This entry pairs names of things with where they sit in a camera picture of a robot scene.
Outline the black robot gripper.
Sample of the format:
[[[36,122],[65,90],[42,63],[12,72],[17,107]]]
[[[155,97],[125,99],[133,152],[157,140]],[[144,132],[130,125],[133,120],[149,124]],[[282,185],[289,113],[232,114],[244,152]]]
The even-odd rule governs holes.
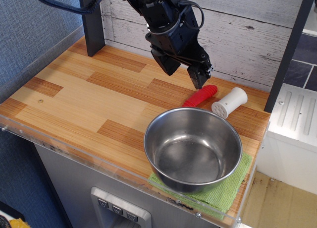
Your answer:
[[[153,58],[168,76],[184,64],[188,66],[195,88],[202,89],[211,77],[213,66],[209,55],[198,43],[204,14],[201,13],[201,24],[198,24],[192,7],[192,4],[156,5],[157,11],[146,17],[146,40],[151,43]]]

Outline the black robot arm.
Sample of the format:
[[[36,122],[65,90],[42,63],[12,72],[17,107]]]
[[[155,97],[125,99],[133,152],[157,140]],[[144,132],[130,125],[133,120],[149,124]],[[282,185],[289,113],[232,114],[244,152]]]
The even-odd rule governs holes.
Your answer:
[[[213,65],[208,53],[198,42],[205,22],[197,22],[193,8],[199,5],[189,0],[125,0],[146,21],[146,40],[162,70],[171,76],[181,64],[186,65],[196,89],[210,79]]]

